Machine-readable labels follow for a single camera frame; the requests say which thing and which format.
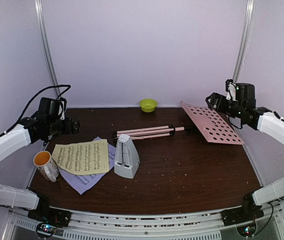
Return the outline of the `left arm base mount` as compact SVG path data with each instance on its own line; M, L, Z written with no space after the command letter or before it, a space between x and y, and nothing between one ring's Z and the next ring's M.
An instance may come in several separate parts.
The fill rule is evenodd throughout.
M38 221L35 227L35 233L41 239L51 238L58 228L68 227L72 213L67 210L49 208L47 212L39 210L27 210L27 217Z

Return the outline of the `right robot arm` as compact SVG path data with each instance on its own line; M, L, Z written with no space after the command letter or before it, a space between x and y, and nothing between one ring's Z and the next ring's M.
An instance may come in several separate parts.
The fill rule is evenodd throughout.
M226 80L227 95L212 93L205 98L209 109L240 119L240 125L266 134L284 145L284 118L276 111L256 106L255 86ZM248 202L238 210L241 220L250 220L258 207L276 200L284 200L284 177L249 194Z

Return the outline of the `yellow sheet music page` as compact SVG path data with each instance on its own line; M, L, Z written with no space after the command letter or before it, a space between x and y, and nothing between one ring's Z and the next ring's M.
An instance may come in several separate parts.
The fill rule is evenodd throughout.
M73 175L103 174L110 170L108 142L105 139L57 144L51 156L61 169Z

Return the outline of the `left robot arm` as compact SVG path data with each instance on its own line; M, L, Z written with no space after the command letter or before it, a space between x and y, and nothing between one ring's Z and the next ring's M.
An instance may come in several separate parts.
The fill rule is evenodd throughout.
M47 142L50 137L74 135L79 130L80 121L76 117L52 121L23 118L12 130L0 136L0 162L38 140ZM54 211L45 203L39 203L40 200L41 197L31 190L0 184L0 206L33 210L43 222L49 222L54 218Z

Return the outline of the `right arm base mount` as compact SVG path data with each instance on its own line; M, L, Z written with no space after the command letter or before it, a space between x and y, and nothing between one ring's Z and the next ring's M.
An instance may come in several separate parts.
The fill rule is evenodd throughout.
M242 207L226 209L221 212L224 226L235 226L237 233L244 238L253 237L257 232L257 219L262 218L264 212L261 209L244 213Z

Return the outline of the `pink music stand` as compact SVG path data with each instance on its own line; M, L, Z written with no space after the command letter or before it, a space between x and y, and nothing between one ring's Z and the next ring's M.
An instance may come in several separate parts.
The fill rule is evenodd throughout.
M193 122L192 126L178 126L172 124L114 131L112 137L117 140L126 134L132 140L146 140L160 137L172 137L178 132L201 133L209 143L243 145L244 141L236 131L215 111L205 106L196 106L180 101L180 106Z

